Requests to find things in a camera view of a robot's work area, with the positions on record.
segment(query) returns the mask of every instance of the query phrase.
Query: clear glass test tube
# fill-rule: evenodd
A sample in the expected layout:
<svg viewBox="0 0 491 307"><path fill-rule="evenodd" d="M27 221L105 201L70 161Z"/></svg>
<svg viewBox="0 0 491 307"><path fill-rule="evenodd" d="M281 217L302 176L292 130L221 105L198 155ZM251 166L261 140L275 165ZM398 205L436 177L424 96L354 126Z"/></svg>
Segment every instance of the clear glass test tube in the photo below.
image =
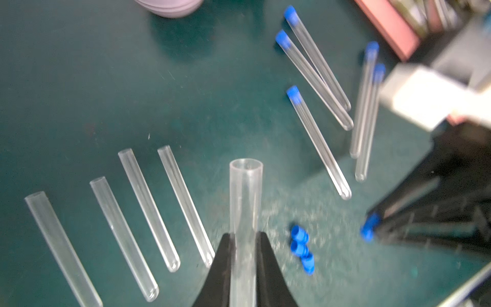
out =
<svg viewBox="0 0 491 307"><path fill-rule="evenodd" d="M102 307L102 301L73 249L44 191L24 198L55 256L75 298L82 307Z"/></svg>
<svg viewBox="0 0 491 307"><path fill-rule="evenodd" d="M209 268L212 265L213 259L215 258L215 251L208 239L205 228L201 223L196 207L191 199L184 178L179 170L176 159L172 154L170 146L164 146L158 150L162 164L164 165L165 172L169 177L174 193L176 194L177 201L181 206L184 217L188 222L189 229L191 230L194 242L198 247L199 254L203 259L206 267Z"/></svg>
<svg viewBox="0 0 491 307"><path fill-rule="evenodd" d="M348 97L346 97L343 88L341 87L341 85L339 85L338 80L336 79L331 68L322 56L321 51L319 50L319 48L317 48L317 45L314 43L314 40L310 36L309 32L303 25L296 10L293 8L293 6L290 5L285 10L284 15L286 21L292 28L293 33L295 33L295 35L299 39L300 44L305 49L305 52L307 52L307 55L312 61L312 64L314 64L315 68L319 72L321 78L332 91L332 94L341 103L343 108L346 111L349 111L351 109L351 104L348 100Z"/></svg>
<svg viewBox="0 0 491 307"><path fill-rule="evenodd" d="M370 93L370 100L367 108L366 129L361 136L360 156L356 160L355 179L364 181L367 177L370 152L372 151L373 135L375 124L377 123L377 113L379 112L379 91L385 74L385 66L377 64L373 73L373 87Z"/></svg>
<svg viewBox="0 0 491 307"><path fill-rule="evenodd" d="M302 96L300 95L299 89L296 86L292 86L287 90L286 93L290 98L290 101L292 102L295 111L297 111L297 114L299 115L305 130L310 136L312 143L314 143L317 153L319 154L322 162L326 166L327 172L329 173L329 176L331 177L332 182L334 183L334 186L336 187L336 190L338 191L339 195L344 200L350 199L351 198L350 186L348 185L346 178L341 172L341 169L339 168L336 159L332 155L331 150L329 149L326 143L326 140L322 136L319 127L317 127L317 124L315 123L312 114L310 113Z"/></svg>
<svg viewBox="0 0 491 307"><path fill-rule="evenodd" d="M355 111L355 127L351 134L350 155L356 159L360 155L361 136L366 129L366 115L370 91L372 89L373 71L379 55L379 45L377 42L369 42L365 48L365 60L358 91L358 101Z"/></svg>
<svg viewBox="0 0 491 307"><path fill-rule="evenodd" d="M295 64L298 70L302 73L304 78L310 83L317 95L319 95L336 120L341 124L341 127L343 127L344 130L353 129L353 120L351 117L341 106L321 77L319 77L317 72L312 68L312 66L310 66L307 59L293 44L285 31L281 30L276 35L276 42L288 55L293 64Z"/></svg>
<svg viewBox="0 0 491 307"><path fill-rule="evenodd" d="M262 162L255 159L230 162L230 233L235 246L230 307L256 307L256 234L262 186Z"/></svg>
<svg viewBox="0 0 491 307"><path fill-rule="evenodd" d="M131 148L121 150L118 153L121 164L128 176L133 191L135 192L141 210L147 219L150 230L154 236L155 242L159 247L160 253L164 258L165 264L170 272L175 272L181 266L181 259L177 254L174 243L172 242L167 228L160 216L160 212L150 193L150 189L141 173L140 166L136 161L135 155Z"/></svg>
<svg viewBox="0 0 491 307"><path fill-rule="evenodd" d="M109 226L116 238L116 241L123 252L126 262L130 266L131 272L140 287L147 302L154 301L159 295L159 286L148 268L147 262L138 247L138 244L131 233L128 223L123 216L123 212L111 191L105 177L94 179L90 182L95 197L102 212L108 220Z"/></svg>

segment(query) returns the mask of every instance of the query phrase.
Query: dark green lab bench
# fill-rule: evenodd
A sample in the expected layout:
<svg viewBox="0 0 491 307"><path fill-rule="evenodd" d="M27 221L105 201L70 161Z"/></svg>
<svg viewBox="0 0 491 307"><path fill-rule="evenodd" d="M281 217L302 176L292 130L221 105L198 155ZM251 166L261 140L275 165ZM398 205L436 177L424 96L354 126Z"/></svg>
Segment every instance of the dark green lab bench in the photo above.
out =
<svg viewBox="0 0 491 307"><path fill-rule="evenodd" d="M261 228L301 307L432 307L484 265L362 241L365 211L431 148L430 135L382 108L368 179L356 182L351 133L274 42L288 29L282 14L290 4L355 109L365 44L381 42L389 69L397 58L351 0L205 0L178 20L132 0L0 2L1 307L78 306L23 200L40 190L104 306L191 306L207 269L157 154L167 144L215 249L229 229L229 162L264 163ZM351 186L349 201L337 194L285 95L294 84ZM176 273L167 270L118 159L128 147L181 257ZM100 176L160 286L153 303L90 189ZM310 233L311 277L289 251L292 222Z"/></svg>

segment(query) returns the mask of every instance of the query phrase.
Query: black stand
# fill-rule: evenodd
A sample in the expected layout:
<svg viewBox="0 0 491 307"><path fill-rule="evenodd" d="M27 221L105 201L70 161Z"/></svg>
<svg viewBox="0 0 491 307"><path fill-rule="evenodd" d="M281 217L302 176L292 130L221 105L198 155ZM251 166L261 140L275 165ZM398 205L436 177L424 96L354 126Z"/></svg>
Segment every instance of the black stand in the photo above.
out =
<svg viewBox="0 0 491 307"><path fill-rule="evenodd" d="M233 243L222 236L217 254L193 307L228 307ZM298 307L283 279L267 234L256 237L257 307Z"/></svg>
<svg viewBox="0 0 491 307"><path fill-rule="evenodd" d="M366 240L491 258L491 131L463 123L435 136L433 150L367 217Z"/></svg>

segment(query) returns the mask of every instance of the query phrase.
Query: pink box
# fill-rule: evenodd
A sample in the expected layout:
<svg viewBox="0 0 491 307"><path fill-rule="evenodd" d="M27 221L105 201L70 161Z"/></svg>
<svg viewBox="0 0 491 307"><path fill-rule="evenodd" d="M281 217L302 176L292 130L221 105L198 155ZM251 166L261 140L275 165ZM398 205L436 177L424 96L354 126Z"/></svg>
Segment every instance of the pink box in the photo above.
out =
<svg viewBox="0 0 491 307"><path fill-rule="evenodd" d="M420 44L404 18L388 0L355 0L401 61L407 61Z"/></svg>

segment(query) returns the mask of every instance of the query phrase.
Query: loose blue cap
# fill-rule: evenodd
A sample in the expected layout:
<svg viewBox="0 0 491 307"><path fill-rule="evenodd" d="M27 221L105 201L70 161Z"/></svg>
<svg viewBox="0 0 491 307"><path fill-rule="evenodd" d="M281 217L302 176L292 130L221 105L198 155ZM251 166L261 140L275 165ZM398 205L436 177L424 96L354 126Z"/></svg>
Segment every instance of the loose blue cap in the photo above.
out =
<svg viewBox="0 0 491 307"><path fill-rule="evenodd" d="M373 71L373 82L382 83L384 75L385 75L385 65L383 64L375 65L375 69Z"/></svg>
<svg viewBox="0 0 491 307"><path fill-rule="evenodd" d="M307 273L307 275L312 275L315 269L314 255L312 253L308 253L307 256L302 259L303 269Z"/></svg>
<svg viewBox="0 0 491 307"><path fill-rule="evenodd" d="M292 253L297 257L305 257L308 255L308 247L307 245L300 244L297 241L293 241L290 246Z"/></svg>
<svg viewBox="0 0 491 307"><path fill-rule="evenodd" d="M284 16L288 23L293 27L300 21L297 11L291 5L286 8Z"/></svg>
<svg viewBox="0 0 491 307"><path fill-rule="evenodd" d="M280 32L278 32L278 34L276 35L276 42L283 49L288 49L292 45L292 41L290 40L290 38L288 37L288 35L286 34L286 32L284 30L281 30Z"/></svg>
<svg viewBox="0 0 491 307"><path fill-rule="evenodd" d="M360 229L361 237L366 242L371 242L373 240L373 235L374 235L373 230L375 227L377 227L378 224L380 224L381 221L382 220L380 219L377 213L373 213L367 218L365 224Z"/></svg>
<svg viewBox="0 0 491 307"><path fill-rule="evenodd" d="M302 96L300 96L299 88L294 85L286 91L288 98L293 102L294 105L302 103Z"/></svg>
<svg viewBox="0 0 491 307"><path fill-rule="evenodd" d="M295 225L292 228L292 239L301 244L307 244L308 233L302 227Z"/></svg>
<svg viewBox="0 0 491 307"><path fill-rule="evenodd" d="M376 41L371 41L365 48L365 58L375 60L379 54L379 44Z"/></svg>

